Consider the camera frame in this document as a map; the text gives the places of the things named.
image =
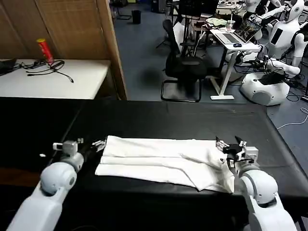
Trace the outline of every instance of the laptop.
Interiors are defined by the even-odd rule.
[[[246,44],[262,28],[261,25],[245,19],[241,26],[234,33],[215,34],[224,44],[241,43]]]

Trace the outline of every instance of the table leg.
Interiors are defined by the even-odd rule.
[[[218,95],[212,95],[211,96],[211,100],[234,100],[234,97],[232,95],[224,95],[227,84],[229,82],[232,70],[233,70],[233,66],[235,64],[236,61],[236,56],[237,56],[238,52],[235,52],[232,54],[229,64],[228,64],[228,68],[227,68],[227,72],[226,75],[222,81],[221,87],[218,86],[216,80],[214,77],[211,77],[210,80],[217,92]]]
[[[205,43],[204,43],[204,49],[206,50],[207,47],[207,41],[208,41],[208,35],[209,35],[209,31],[206,32],[206,37],[205,37]]]
[[[222,54],[222,58],[221,58],[221,61],[220,61],[220,64],[219,64],[219,72],[221,72],[222,71],[222,68],[223,68],[223,64],[225,63],[225,60],[226,60],[226,56],[227,56],[227,49],[226,48],[224,48],[223,49],[223,54]]]

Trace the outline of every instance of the potato chip can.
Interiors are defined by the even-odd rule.
[[[48,44],[46,42],[46,39],[39,38],[39,39],[37,39],[37,43],[38,43],[40,49],[43,52],[43,55],[46,59],[46,62],[48,62],[49,64],[53,63],[54,60],[53,60],[52,54],[50,52],[50,49],[48,47]]]

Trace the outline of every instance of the black table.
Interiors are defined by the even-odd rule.
[[[65,138],[84,101],[0,97],[0,167],[41,171],[53,142]]]
[[[44,105],[47,102],[49,104],[49,100],[40,103]],[[40,107],[35,100],[22,103],[31,108],[32,114],[39,113]],[[84,137],[90,141],[115,135],[123,138],[205,140],[218,136],[226,142],[235,142],[234,136],[237,135],[248,141],[248,145],[259,149],[258,163],[261,169],[276,179],[283,205],[292,216],[307,212],[308,178],[262,106],[127,101],[67,103],[66,107],[71,108],[68,111],[77,111],[64,129],[64,135],[68,132],[67,139]],[[10,106],[19,104],[19,100],[9,102]],[[67,111],[62,107],[58,112],[66,115]],[[10,111],[5,114],[9,119]],[[238,193],[198,192],[195,188],[168,183],[98,177],[94,171],[100,158],[101,154],[96,155],[79,172],[77,183],[64,203],[60,229],[86,221],[107,229],[123,224],[133,227],[151,224],[160,228],[161,222],[165,222],[173,228],[184,225],[199,228],[205,227],[206,223],[207,227],[223,230],[226,226],[231,227],[234,218],[244,219],[243,223],[246,221],[246,205]]]

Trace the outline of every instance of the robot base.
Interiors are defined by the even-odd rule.
[[[252,102],[272,106],[281,104],[287,97],[290,87],[286,83],[263,85],[261,79],[264,73],[251,73],[245,76],[240,91]]]

